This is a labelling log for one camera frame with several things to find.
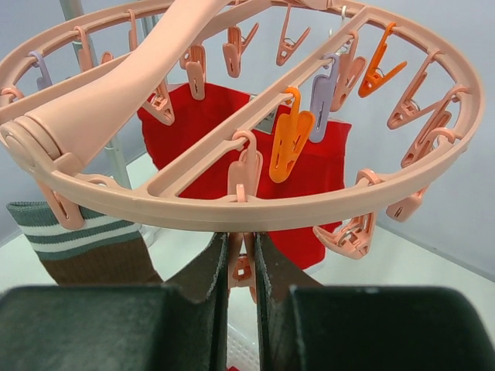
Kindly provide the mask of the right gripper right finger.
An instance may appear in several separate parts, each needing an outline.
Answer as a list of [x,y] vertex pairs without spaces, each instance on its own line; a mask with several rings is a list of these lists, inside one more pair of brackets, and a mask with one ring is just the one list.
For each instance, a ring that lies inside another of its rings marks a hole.
[[494,348],[460,292],[325,286],[266,233],[254,237],[263,370],[492,370]]

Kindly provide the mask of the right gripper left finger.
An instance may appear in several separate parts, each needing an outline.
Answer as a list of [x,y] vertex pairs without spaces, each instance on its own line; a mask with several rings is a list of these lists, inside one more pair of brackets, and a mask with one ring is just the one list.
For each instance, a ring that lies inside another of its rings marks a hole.
[[1,299],[3,370],[224,370],[228,236],[163,284],[27,286]]

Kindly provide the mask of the brown striped sock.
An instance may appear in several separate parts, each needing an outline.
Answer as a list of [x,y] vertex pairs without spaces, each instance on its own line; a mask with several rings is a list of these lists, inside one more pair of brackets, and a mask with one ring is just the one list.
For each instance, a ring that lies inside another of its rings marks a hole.
[[12,202],[6,209],[60,286],[163,282],[136,223],[81,207],[83,226],[68,230],[46,202]]

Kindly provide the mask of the pink round clip hanger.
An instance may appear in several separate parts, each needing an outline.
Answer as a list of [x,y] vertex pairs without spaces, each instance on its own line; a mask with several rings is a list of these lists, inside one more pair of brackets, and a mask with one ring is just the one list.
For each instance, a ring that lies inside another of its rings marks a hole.
[[[465,57],[442,38],[398,15],[349,2],[350,21],[299,65],[229,116],[137,189],[103,175],[84,173],[104,144],[139,109],[158,121],[175,120],[165,76],[181,58],[201,50],[205,39],[272,7],[270,1],[146,1],[105,9],[55,26],[13,50],[1,62],[1,141],[15,162],[32,175],[68,230],[83,224],[80,208],[138,225],[221,231],[246,239],[267,230],[310,226],[323,246],[359,260],[370,249],[377,211],[390,206],[402,217],[409,203],[467,149],[483,115],[483,88]],[[43,55],[89,32],[162,13],[162,20],[130,52],[68,80],[25,96],[16,82],[30,68],[30,47]],[[353,187],[311,196],[262,199],[257,187],[261,153],[254,127],[283,101],[291,112],[279,118],[271,157],[274,182],[294,168],[315,117],[299,108],[299,87],[318,69],[346,67],[335,50],[354,44],[366,24],[407,40],[453,79],[445,96],[427,108],[429,119],[402,160],[401,169],[357,174]],[[190,199],[181,194],[229,151],[239,151],[227,170],[227,194]]]

